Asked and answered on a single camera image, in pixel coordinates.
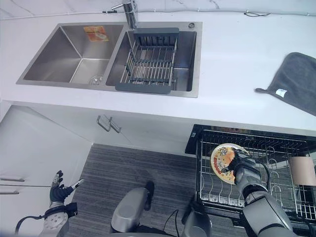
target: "wire rack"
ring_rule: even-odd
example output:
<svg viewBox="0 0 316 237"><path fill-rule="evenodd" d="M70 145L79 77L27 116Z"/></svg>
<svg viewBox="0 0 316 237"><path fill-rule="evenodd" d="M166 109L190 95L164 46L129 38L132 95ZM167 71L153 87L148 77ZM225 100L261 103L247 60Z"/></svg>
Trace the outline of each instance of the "wire rack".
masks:
<svg viewBox="0 0 316 237"><path fill-rule="evenodd" d="M244 147L255 160L267 165L270 171L269 192L289 216L316 220L314 188L295 185L289 165L290 157L310 155L305 141L205 130L199 142L199 197L204 204L235 210L242 210L244 207L244 199L236 185L221 181L214 174L209 161L215 147L223 143L234 143ZM260 170L262 183L266 185L267 174L264 167L257 164L257 169Z"/></svg>
<svg viewBox="0 0 316 237"><path fill-rule="evenodd" d="M141 37L130 50L121 83L172 86L178 38Z"/></svg>

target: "white marble backsplash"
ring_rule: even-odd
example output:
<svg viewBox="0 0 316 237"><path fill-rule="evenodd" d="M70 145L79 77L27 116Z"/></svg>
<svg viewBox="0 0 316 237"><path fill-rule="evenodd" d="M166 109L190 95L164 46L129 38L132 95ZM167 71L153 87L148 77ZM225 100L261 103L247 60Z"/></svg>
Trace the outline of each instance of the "white marble backsplash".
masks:
<svg viewBox="0 0 316 237"><path fill-rule="evenodd" d="M0 19L110 10L121 0L0 0ZM259 11L316 15L316 0L136 0L139 11Z"/></svg>

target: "cabinet handle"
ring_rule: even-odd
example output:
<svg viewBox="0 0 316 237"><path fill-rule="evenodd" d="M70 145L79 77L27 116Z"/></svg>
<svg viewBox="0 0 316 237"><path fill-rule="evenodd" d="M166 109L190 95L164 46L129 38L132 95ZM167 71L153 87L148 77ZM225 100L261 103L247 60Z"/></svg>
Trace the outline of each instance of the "cabinet handle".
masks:
<svg viewBox="0 0 316 237"><path fill-rule="evenodd" d="M0 178L1 181L12 181L12 182L25 182L24 179L6 179L6 178Z"/></svg>
<svg viewBox="0 0 316 237"><path fill-rule="evenodd" d="M14 192L0 192L0 195L17 195L20 194L18 191Z"/></svg>
<svg viewBox="0 0 316 237"><path fill-rule="evenodd" d="M100 125L101 128L103 128L107 132L109 132L111 130L111 128L113 128L115 132L120 133L122 128L121 127L117 127L114 123L112 123L112 117L110 117L110 119L109 119L109 128L106 128L105 126L103 126L100 123L100 118L101 118L101 115L99 115L98 118L97 118L97 124Z"/></svg>

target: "cabinet door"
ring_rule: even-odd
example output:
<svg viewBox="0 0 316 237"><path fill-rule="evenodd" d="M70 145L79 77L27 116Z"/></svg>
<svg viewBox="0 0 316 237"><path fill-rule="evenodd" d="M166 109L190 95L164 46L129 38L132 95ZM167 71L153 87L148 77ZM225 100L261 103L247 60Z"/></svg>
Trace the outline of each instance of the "cabinet door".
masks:
<svg viewBox="0 0 316 237"><path fill-rule="evenodd" d="M66 106L36 106L32 109L92 143L114 146L131 145L123 131L117 133L111 128L107 132L97 124L98 116L102 116L101 122L108 126L106 117L109 119L110 116L107 111Z"/></svg>
<svg viewBox="0 0 316 237"><path fill-rule="evenodd" d="M108 112L122 126L122 132L137 149L186 155L193 128L186 119L135 113Z"/></svg>
<svg viewBox="0 0 316 237"><path fill-rule="evenodd" d="M43 215L48 208L49 188L0 186L0 236L13 234L20 219L25 216ZM38 236L43 229L43 223L43 219L26 219L20 227L19 235Z"/></svg>
<svg viewBox="0 0 316 237"><path fill-rule="evenodd" d="M69 185L80 177L90 147L30 108L12 106L0 123L0 184L50 186L61 169Z"/></svg>

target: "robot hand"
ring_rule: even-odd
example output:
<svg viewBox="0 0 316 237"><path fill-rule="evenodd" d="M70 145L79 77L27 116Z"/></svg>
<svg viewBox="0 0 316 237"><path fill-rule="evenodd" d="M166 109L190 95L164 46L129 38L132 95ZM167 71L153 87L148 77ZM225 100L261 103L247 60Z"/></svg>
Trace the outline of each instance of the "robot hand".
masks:
<svg viewBox="0 0 316 237"><path fill-rule="evenodd" d="M221 171L223 173L233 171L235 176L235 184L239 192L246 198L254 189L260 191L268 191L261 182L260 171L256 169L254 158L247 152L233 148L235 157L232 162Z"/></svg>
<svg viewBox="0 0 316 237"><path fill-rule="evenodd" d="M78 213L75 202L64 205L64 201L66 197L79 187L83 179L78 180L69 187L65 187L65 185L60 184L63 181L62 176L63 172L59 170L51 184L49 192L50 207L45 212L44 227L39 237L62 237L68 231L68 219Z"/></svg>
<svg viewBox="0 0 316 237"><path fill-rule="evenodd" d="M235 149L235 148L232 148L232 149L235 153L235 157L233 161L226 168L223 168L221 170L222 173L232 170L234 172L234 176L236 176L238 168L247 167L249 169L255 169L256 162L247 152L244 152L240 149Z"/></svg>
<svg viewBox="0 0 316 237"><path fill-rule="evenodd" d="M63 181L63 172L59 170L51 184L49 198L50 198L50 207L55 206L56 203L63 204L66 197L68 197L84 180L80 179L69 187L65 185L60 185Z"/></svg>

